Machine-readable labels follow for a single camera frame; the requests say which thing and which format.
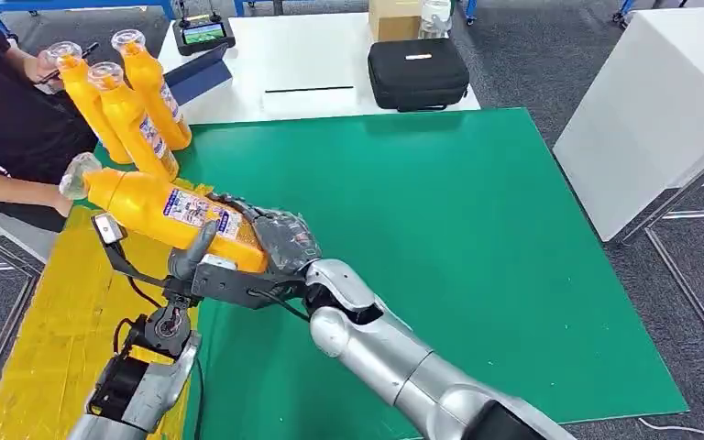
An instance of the yellow plastic bottle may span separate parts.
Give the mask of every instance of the yellow plastic bottle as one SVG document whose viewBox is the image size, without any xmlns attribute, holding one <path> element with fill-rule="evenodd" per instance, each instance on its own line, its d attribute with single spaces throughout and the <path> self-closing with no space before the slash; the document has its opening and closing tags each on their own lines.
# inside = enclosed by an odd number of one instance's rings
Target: yellow plastic bottle
<svg viewBox="0 0 704 440">
<path fill-rule="evenodd" d="M 177 177 L 179 164 L 145 111 L 136 92 L 123 81 L 123 69 L 99 62 L 88 71 L 88 81 L 101 94 L 101 106 L 140 171 L 166 182 Z"/>
<path fill-rule="evenodd" d="M 70 41 L 61 41 L 50 46 L 47 54 L 60 71 L 66 93 L 91 130 L 101 139 L 109 157 L 117 163 L 133 163 L 117 133 L 106 120 L 98 90 L 87 81 L 89 67 L 83 58 L 82 48 Z"/>
<path fill-rule="evenodd" d="M 163 67 L 149 55 L 144 41 L 144 34 L 138 30 L 123 29 L 112 36 L 112 47 L 123 56 L 128 82 L 141 96 L 149 117 L 169 148 L 186 149 L 192 137 L 190 128 L 163 81 Z"/>
<path fill-rule="evenodd" d="M 66 170 L 60 192 L 70 199 L 87 196 L 125 228 L 175 248 L 186 249 L 201 226 L 220 219 L 209 253 L 234 261 L 238 270 L 268 266 L 252 225 L 239 212 L 145 172 L 102 169 L 93 154 L 82 153 Z"/>
</svg>

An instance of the black shirt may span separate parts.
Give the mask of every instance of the black shirt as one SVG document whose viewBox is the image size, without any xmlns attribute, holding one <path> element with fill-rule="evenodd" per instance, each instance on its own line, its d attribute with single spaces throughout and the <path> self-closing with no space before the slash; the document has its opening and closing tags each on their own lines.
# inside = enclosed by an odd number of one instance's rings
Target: black shirt
<svg viewBox="0 0 704 440">
<path fill-rule="evenodd" d="M 9 48 L 0 32 L 0 168 L 16 179 L 57 184 L 97 139 L 66 93 L 44 94 L 9 64 Z"/>
</svg>

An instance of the green mat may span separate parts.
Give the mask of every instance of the green mat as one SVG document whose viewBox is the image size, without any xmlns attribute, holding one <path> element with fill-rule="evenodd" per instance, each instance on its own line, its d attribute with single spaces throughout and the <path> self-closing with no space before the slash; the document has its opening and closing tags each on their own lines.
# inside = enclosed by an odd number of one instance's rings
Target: green mat
<svg viewBox="0 0 704 440">
<path fill-rule="evenodd" d="M 301 213 L 442 356 L 558 422 L 687 409 L 524 109 L 194 126 L 177 157 Z M 281 308 L 206 301 L 199 326 L 203 438 L 418 436 Z"/>
</svg>

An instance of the transparent nozzle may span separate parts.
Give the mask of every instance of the transparent nozzle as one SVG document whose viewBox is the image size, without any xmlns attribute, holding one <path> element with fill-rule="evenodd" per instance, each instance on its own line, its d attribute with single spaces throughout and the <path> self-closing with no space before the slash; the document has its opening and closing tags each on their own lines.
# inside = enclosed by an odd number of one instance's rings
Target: transparent nozzle
<svg viewBox="0 0 704 440">
<path fill-rule="evenodd" d="M 118 30 L 112 36 L 112 47 L 123 56 L 136 55 L 146 50 L 144 34 L 136 29 Z"/>
<path fill-rule="evenodd" d="M 76 67 L 83 60 L 83 49 L 70 41 L 55 43 L 46 53 L 49 62 L 60 70 Z"/>
<path fill-rule="evenodd" d="M 87 81 L 103 92 L 114 90 L 123 83 L 123 68 L 116 62 L 95 63 L 87 72 Z"/>
<path fill-rule="evenodd" d="M 60 193 L 69 200 L 81 200 L 87 197 L 88 187 L 85 185 L 84 174 L 90 171 L 100 171 L 101 162 L 93 153 L 80 153 L 71 160 L 66 172 L 60 179 Z"/>
</svg>

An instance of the controller screen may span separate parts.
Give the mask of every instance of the controller screen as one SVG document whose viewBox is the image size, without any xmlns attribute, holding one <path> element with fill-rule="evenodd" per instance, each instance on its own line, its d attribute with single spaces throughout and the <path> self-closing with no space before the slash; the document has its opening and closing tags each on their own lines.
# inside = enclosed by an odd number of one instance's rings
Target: controller screen
<svg viewBox="0 0 704 440">
<path fill-rule="evenodd" d="M 184 29 L 182 33 L 184 34 L 185 44 L 201 43 L 212 39 L 221 39 L 226 35 L 223 30 L 223 26 L 219 23 Z"/>
</svg>

